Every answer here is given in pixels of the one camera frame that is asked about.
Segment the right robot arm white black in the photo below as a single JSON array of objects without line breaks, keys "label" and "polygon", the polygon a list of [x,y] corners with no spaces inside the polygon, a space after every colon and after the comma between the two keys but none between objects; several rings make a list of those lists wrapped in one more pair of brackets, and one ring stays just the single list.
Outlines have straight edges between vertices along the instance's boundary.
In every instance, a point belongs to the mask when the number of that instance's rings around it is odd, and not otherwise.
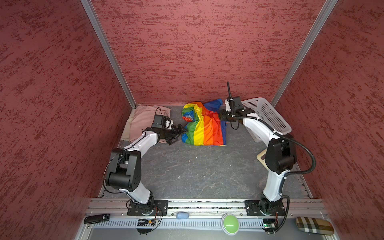
[{"label": "right robot arm white black", "polygon": [[227,122],[239,122],[266,144],[265,164],[268,177],[259,202],[259,209],[264,215],[271,215],[282,207],[285,174],[289,173],[297,162],[295,144],[290,142],[292,137],[275,130],[250,108],[238,111],[220,110],[219,118]]}]

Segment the pink shorts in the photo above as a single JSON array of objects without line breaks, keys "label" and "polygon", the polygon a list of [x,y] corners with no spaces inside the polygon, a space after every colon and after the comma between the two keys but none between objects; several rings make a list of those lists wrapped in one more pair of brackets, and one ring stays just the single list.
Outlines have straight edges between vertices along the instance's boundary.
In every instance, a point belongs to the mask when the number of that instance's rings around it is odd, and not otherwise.
[{"label": "pink shorts", "polygon": [[142,135],[142,130],[150,128],[153,124],[155,115],[170,117],[171,109],[163,106],[139,105],[133,114],[130,122],[130,134],[127,141],[133,143]]}]

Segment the beige shorts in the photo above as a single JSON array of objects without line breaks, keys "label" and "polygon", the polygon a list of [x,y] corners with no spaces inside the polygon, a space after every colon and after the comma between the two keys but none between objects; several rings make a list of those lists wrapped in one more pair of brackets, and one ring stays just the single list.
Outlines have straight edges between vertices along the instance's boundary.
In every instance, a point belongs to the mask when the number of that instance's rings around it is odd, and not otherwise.
[{"label": "beige shorts", "polygon": [[123,133],[121,135],[121,140],[130,142],[131,141],[131,126],[132,126],[133,118],[129,118],[125,124]]}]

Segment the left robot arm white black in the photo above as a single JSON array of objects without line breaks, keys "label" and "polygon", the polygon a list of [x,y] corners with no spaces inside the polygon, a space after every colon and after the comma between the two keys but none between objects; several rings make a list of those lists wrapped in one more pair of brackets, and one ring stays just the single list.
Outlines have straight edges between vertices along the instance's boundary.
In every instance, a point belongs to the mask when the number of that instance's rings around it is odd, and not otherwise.
[{"label": "left robot arm white black", "polygon": [[131,198],[132,205],[140,214],[151,215],[157,209],[154,195],[141,182],[141,157],[160,140],[172,145],[186,133],[180,124],[170,129],[146,128],[141,137],[122,149],[114,149],[104,173],[104,186],[112,187]]}]

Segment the colourful shorts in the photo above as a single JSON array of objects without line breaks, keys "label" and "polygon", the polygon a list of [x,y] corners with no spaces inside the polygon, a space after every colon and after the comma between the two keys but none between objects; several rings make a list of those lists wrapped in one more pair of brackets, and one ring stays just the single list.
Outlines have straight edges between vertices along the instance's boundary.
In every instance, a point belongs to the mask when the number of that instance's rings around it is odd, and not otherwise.
[{"label": "colourful shorts", "polygon": [[193,102],[184,105],[182,118],[187,122],[182,135],[185,144],[193,146],[225,146],[226,122],[219,118],[223,101],[217,99],[208,103]]}]

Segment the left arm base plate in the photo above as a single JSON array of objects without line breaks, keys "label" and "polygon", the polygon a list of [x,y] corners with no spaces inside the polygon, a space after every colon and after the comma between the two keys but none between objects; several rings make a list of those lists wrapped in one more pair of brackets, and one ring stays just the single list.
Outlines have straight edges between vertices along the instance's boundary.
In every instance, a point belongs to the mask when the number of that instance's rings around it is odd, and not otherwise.
[{"label": "left arm base plate", "polygon": [[130,202],[128,205],[127,215],[128,216],[153,216],[161,217],[166,216],[168,211],[168,200],[153,200],[147,204],[139,204]]}]

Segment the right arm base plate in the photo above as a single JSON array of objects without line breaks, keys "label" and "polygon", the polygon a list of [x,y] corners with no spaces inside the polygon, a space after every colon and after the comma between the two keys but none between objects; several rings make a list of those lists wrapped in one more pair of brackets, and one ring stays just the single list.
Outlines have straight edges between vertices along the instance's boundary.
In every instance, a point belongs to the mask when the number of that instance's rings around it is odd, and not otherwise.
[{"label": "right arm base plate", "polygon": [[267,199],[262,200],[246,200],[245,210],[247,216],[284,216],[286,213],[282,200],[269,202]]}]

